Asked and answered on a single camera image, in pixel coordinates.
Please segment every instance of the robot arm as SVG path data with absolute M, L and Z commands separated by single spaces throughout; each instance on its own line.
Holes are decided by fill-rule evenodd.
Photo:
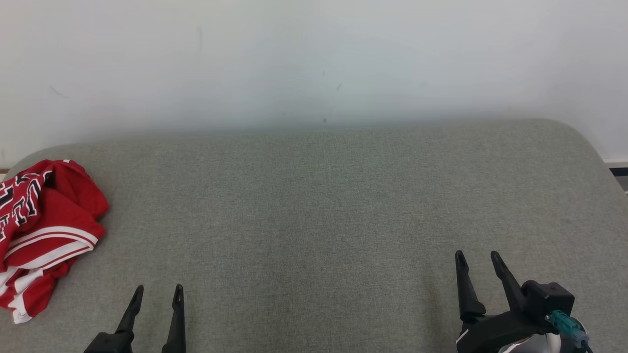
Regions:
M 89 344 L 84 353 L 133 353 L 131 342 L 135 316 L 139 314 L 144 295 L 144 286 L 139 286 L 126 308 L 122 320 L 113 334 L 101 332 Z M 183 310 L 183 287 L 177 285 L 172 299 L 172 321 L 168 341 L 161 349 L 161 353 L 185 353 L 185 312 Z
M 486 315 L 486 309 L 478 301 L 469 278 L 464 254 L 457 251 L 458 304 L 463 322 L 456 341 L 458 353 L 590 352 L 588 336 L 569 317 L 575 301 L 569 291 L 558 283 L 542 285 L 535 281 L 527 281 L 520 287 L 499 253 L 493 251 L 490 257 L 495 274 L 502 281 L 510 310 L 499 315 Z M 564 337 L 560 345 L 552 337 L 558 334 Z M 531 340 L 535 335 L 547 337 Z M 544 345 L 542 349 L 524 348 L 539 342 Z

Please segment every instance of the basketball jersey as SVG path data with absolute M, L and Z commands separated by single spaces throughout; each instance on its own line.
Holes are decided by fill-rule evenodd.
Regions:
M 0 307 L 16 323 L 46 308 L 76 256 L 104 235 L 102 192 L 74 161 L 43 160 L 0 184 Z

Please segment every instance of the cable connector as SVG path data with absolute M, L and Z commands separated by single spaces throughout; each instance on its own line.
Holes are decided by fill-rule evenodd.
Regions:
M 583 343 L 588 346 L 589 336 L 569 315 L 563 313 L 561 310 L 554 310 L 551 312 L 549 320 L 552 326 L 556 327 L 561 334 L 566 335 L 573 341 L 576 348 L 582 348 Z

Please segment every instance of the gray fabric surface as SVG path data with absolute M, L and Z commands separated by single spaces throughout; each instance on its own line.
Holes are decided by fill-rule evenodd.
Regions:
M 82 352 L 145 286 L 134 351 L 159 352 L 185 288 L 189 352 L 454 352 L 454 252 L 489 313 L 490 263 L 557 281 L 596 352 L 625 351 L 628 200 L 551 121 L 62 146 L 111 209 L 96 250 L 3 351 Z

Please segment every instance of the white wall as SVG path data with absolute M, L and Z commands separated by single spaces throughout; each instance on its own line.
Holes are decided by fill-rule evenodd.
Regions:
M 0 3 L 0 166 L 146 130 L 487 114 L 564 121 L 628 158 L 627 108 L 623 1 Z

